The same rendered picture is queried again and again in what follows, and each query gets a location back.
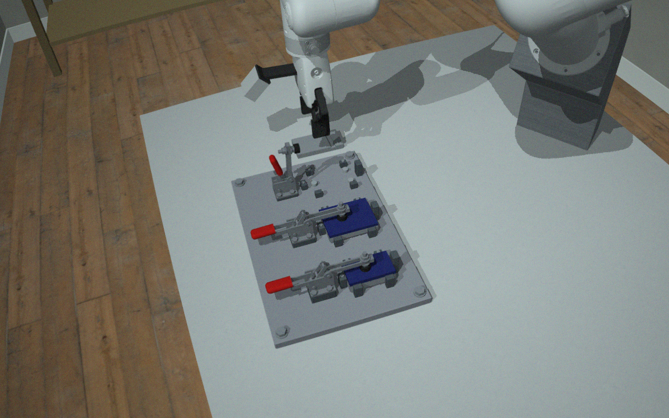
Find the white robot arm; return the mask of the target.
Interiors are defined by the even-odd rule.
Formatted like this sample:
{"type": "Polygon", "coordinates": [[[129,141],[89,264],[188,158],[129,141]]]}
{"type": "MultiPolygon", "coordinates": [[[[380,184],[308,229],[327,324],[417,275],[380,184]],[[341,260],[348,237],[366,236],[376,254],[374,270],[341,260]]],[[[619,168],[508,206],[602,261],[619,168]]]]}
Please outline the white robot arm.
{"type": "MultiPolygon", "coordinates": [[[[509,26],[528,38],[542,68],[578,75],[600,62],[610,43],[611,25],[630,15],[623,5],[606,15],[603,11],[631,0],[494,1],[509,26]]],[[[379,6],[380,0],[280,0],[286,49],[295,55],[317,55],[330,45],[330,32],[372,20],[379,6]]],[[[256,102],[270,79],[292,75],[297,75],[294,63],[269,68],[256,64],[241,82],[244,97],[256,102]]]]}

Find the toggle clamp with red handle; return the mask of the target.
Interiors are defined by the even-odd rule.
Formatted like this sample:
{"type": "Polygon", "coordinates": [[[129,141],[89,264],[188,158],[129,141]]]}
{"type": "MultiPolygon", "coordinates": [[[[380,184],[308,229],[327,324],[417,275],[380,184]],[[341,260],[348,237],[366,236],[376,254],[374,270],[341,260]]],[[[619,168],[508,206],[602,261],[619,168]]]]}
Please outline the toggle clamp with red handle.
{"type": "Polygon", "coordinates": [[[326,301],[327,299],[336,297],[336,287],[333,273],[343,272],[357,266],[360,266],[361,272],[369,272],[371,262],[374,262],[373,255],[372,253],[367,254],[366,251],[363,251],[360,257],[344,260],[343,262],[338,262],[338,264],[329,265],[326,261],[322,260],[318,267],[305,271],[303,275],[299,275],[293,278],[290,278],[289,276],[277,279],[266,283],[265,287],[267,292],[272,294],[274,292],[282,291],[283,289],[289,289],[291,287],[292,289],[299,289],[306,286],[312,303],[326,301]],[[354,264],[354,262],[356,262],[356,264],[354,264]],[[342,265],[344,266],[340,267],[342,265]],[[301,279],[304,279],[305,282],[295,284],[293,286],[292,282],[301,279]]]}

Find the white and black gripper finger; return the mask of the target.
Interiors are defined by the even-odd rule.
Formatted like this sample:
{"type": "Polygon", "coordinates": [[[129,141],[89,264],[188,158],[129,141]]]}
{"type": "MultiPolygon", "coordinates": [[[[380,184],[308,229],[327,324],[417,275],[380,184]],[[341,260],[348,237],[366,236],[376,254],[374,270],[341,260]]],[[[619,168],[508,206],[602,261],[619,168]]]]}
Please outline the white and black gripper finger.
{"type": "MultiPolygon", "coordinates": [[[[316,104],[316,103],[318,103],[318,102],[316,102],[316,100],[315,100],[313,104],[316,104]]],[[[309,109],[309,108],[305,105],[305,102],[304,102],[304,99],[303,99],[302,96],[300,97],[300,104],[301,104],[301,112],[302,112],[302,114],[309,114],[309,113],[311,113],[311,109],[309,109]]],[[[314,111],[317,112],[317,111],[318,111],[318,108],[314,108],[314,111]]]]}
{"type": "Polygon", "coordinates": [[[316,104],[312,104],[311,114],[311,127],[313,138],[320,138],[323,136],[330,135],[330,126],[329,126],[329,112],[326,105],[326,98],[323,95],[323,89],[321,87],[314,88],[314,95],[316,97],[316,104]],[[319,108],[319,113],[315,114],[314,108],[319,108]]]}

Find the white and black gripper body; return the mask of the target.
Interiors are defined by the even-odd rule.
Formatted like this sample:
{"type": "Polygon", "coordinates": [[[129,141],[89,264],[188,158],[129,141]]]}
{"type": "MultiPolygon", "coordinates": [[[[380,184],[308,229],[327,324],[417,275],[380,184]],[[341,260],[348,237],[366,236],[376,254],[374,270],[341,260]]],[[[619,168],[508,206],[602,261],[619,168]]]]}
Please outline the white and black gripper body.
{"type": "Polygon", "coordinates": [[[297,72],[297,75],[294,75],[297,87],[310,109],[312,109],[312,104],[316,100],[314,88],[322,87],[327,103],[333,104],[334,102],[331,68],[327,54],[330,47],[331,42],[326,50],[317,55],[295,55],[286,49],[287,53],[292,55],[293,58],[294,68],[297,72]]]}

